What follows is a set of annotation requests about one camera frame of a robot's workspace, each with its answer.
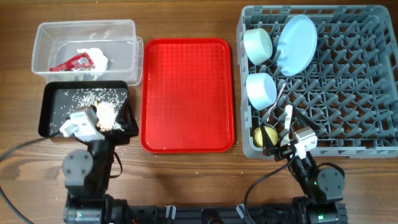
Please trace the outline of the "light blue plate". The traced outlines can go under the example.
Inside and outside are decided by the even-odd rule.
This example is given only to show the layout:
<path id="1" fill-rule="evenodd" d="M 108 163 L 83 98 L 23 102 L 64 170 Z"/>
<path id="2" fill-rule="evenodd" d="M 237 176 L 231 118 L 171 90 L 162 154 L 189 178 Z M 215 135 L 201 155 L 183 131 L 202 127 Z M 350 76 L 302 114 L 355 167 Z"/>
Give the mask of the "light blue plate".
<path id="1" fill-rule="evenodd" d="M 299 14 L 288 21 L 277 44 L 280 52 L 277 66 L 282 67 L 283 75 L 294 76 L 308 67 L 315 55 L 317 37 L 317 29 L 309 17 Z"/>

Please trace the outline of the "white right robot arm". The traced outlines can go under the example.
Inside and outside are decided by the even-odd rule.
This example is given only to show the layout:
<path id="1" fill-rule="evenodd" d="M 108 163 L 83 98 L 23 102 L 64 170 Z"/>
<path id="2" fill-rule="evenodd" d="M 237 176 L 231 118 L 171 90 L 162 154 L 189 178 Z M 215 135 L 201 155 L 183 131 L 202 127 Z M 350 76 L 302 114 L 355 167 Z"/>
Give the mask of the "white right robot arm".
<path id="1" fill-rule="evenodd" d="M 274 156 L 275 161 L 286 160 L 282 167 L 257 179 L 246 191 L 244 203 L 236 210 L 244 223 L 255 223 L 249 213 L 248 198 L 253 188 L 284 169 L 289 169 L 299 183 L 304 196 L 295 197 L 290 205 L 265 205 L 259 214 L 260 220 L 271 223 L 347 223 L 343 190 L 345 172 L 336 164 L 317 164 L 311 150 L 317 147 L 321 127 L 310 118 L 293 108 L 301 129 L 294 132 L 294 138 L 286 145 L 275 145 L 261 123 L 262 151 Z"/>

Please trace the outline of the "white plastic fork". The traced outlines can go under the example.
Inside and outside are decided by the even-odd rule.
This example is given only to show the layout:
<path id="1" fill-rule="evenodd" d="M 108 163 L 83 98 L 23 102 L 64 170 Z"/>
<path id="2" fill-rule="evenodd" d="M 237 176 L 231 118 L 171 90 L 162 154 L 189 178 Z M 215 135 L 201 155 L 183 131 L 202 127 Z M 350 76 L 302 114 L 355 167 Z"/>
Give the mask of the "white plastic fork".
<path id="1" fill-rule="evenodd" d="M 279 90 L 279 92 L 278 92 L 278 94 L 277 94 L 276 101 L 275 101 L 274 104 L 268 109 L 266 115 L 270 116 L 270 115 L 271 115 L 271 112 L 274 111 L 274 109 L 276 108 L 276 106 L 277 106 L 277 104 L 278 104 L 278 101 L 280 100 L 280 98 L 281 98 L 281 96 L 282 96 L 282 94 L 283 94 L 283 91 L 284 91 L 285 88 L 286 88 L 286 85 L 287 85 L 286 82 L 283 82 L 283 84 L 282 84 L 282 86 L 281 86 L 281 88 L 280 88 L 280 90 Z"/>

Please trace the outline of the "rice and food scraps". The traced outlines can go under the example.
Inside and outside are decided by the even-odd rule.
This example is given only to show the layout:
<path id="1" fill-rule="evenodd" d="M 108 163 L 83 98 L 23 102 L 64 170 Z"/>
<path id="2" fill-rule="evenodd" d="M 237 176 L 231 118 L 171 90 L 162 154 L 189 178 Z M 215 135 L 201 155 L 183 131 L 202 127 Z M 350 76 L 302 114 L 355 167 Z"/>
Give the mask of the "rice and food scraps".
<path id="1" fill-rule="evenodd" d="M 78 88 L 59 89 L 53 96 L 48 131 L 58 131 L 70 113 L 84 106 L 95 106 L 98 117 L 97 128 L 101 131 L 121 129 L 115 122 L 118 111 L 127 99 L 124 88 Z"/>

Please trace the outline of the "white napkin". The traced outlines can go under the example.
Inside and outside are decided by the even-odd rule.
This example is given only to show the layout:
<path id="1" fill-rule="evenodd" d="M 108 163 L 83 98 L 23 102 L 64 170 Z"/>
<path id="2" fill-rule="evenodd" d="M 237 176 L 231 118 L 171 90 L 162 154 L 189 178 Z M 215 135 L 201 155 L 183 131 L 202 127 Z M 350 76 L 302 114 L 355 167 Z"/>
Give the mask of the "white napkin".
<path id="1" fill-rule="evenodd" d="M 98 77 L 102 76 L 102 72 L 108 69 L 108 58 L 104 55 L 101 49 L 99 48 L 90 48 L 90 49 L 77 49 L 80 53 L 87 53 L 90 59 L 93 61 L 94 65 L 88 70 L 94 72 L 94 80 Z"/>

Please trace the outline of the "yellow plastic cup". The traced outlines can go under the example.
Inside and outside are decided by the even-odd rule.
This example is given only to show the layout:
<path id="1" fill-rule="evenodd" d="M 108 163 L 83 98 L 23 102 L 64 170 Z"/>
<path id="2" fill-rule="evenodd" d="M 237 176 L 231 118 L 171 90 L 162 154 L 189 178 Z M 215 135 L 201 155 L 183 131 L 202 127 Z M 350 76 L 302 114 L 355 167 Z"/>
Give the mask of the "yellow plastic cup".
<path id="1" fill-rule="evenodd" d="M 279 136 L 278 136 L 278 133 L 276 132 L 276 130 L 272 129 L 268 126 L 265 126 L 265 130 L 266 130 L 268 136 L 270 137 L 271 141 L 273 142 L 273 144 L 276 145 L 279 140 Z M 254 130 L 253 141 L 254 141 L 254 145 L 256 147 L 263 147 L 262 132 L 261 132 L 260 127 L 256 128 Z"/>

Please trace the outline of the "light blue bowl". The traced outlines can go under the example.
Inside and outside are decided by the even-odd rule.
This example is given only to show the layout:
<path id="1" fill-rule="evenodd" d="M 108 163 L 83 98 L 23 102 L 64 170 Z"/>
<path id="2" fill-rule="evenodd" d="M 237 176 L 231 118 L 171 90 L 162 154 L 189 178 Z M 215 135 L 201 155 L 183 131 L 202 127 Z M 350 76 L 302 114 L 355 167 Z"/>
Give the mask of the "light blue bowl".
<path id="1" fill-rule="evenodd" d="M 246 79 L 246 92 L 258 111 L 272 106 L 277 98 L 276 85 L 268 73 L 250 74 Z"/>

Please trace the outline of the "white plastic spoon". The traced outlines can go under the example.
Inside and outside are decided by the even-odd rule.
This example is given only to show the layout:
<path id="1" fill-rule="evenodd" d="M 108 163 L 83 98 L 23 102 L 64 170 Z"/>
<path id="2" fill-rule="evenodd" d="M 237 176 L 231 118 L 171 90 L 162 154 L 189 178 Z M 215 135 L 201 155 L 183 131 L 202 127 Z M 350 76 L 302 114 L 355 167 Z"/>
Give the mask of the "white plastic spoon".
<path id="1" fill-rule="evenodd" d="M 285 128 L 286 133 L 284 134 L 284 137 L 282 138 L 282 140 L 280 142 L 281 146 L 284 146 L 290 142 L 289 133 L 290 133 L 291 120 L 292 120 L 293 106 L 287 105 L 285 107 L 285 112 L 287 114 L 287 116 L 285 117 L 285 120 L 284 120 L 284 128 Z"/>

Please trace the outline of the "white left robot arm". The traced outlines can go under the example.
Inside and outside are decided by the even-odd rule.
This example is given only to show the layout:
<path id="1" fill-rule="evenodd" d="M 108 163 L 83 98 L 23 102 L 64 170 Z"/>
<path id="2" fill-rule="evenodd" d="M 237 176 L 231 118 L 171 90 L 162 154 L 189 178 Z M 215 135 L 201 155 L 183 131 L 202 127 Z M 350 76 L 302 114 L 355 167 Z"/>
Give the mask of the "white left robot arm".
<path id="1" fill-rule="evenodd" d="M 116 113 L 115 122 L 120 129 L 101 131 L 98 127 L 99 106 L 84 106 L 73 111 L 61 124 L 51 130 L 48 109 L 42 108 L 38 132 L 40 139 L 61 134 L 74 137 L 87 146 L 64 158 L 67 201 L 63 212 L 65 223 L 138 223 L 138 216 L 126 200 L 106 194 L 109 180 L 114 178 L 111 167 L 120 158 L 116 146 L 127 145 L 139 134 L 129 100 L 125 100 Z"/>

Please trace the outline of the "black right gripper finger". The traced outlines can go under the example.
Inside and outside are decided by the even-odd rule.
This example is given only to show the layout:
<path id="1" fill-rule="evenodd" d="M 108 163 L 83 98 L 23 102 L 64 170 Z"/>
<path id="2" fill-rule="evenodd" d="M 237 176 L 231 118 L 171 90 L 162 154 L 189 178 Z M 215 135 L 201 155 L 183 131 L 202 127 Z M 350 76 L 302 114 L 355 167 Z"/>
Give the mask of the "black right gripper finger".
<path id="1" fill-rule="evenodd" d="M 309 127 L 314 131 L 321 130 L 321 127 L 314 123 L 310 118 L 302 114 L 297 107 L 294 107 L 294 115 L 296 116 L 298 123 L 304 128 Z"/>
<path id="2" fill-rule="evenodd" d="M 262 151 L 265 156 L 271 156 L 275 153 L 276 145 L 279 141 L 277 132 L 266 125 L 261 123 L 261 136 L 262 136 Z"/>

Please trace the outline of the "red wrapper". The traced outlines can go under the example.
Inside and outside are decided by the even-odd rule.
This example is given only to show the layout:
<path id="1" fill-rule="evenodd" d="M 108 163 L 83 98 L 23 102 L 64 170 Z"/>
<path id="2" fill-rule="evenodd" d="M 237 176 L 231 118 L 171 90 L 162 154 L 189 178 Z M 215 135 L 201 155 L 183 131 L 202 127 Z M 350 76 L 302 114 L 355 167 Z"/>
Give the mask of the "red wrapper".
<path id="1" fill-rule="evenodd" d="M 49 68 L 50 72 L 64 72 L 64 71 L 80 71 L 91 68 L 94 62 L 86 53 L 80 53 L 72 57 L 70 60 L 57 65 L 56 67 Z"/>

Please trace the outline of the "green bowl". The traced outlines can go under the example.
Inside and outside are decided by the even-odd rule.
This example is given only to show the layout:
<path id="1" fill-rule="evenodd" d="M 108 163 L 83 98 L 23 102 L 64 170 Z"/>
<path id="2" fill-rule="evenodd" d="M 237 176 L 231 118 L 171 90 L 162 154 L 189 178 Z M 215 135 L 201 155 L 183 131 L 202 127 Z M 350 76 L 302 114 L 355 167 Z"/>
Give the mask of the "green bowl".
<path id="1" fill-rule="evenodd" d="M 244 49 L 248 59 L 255 65 L 260 65 L 270 59 L 273 53 L 269 34 L 261 28 L 247 30 L 243 35 Z"/>

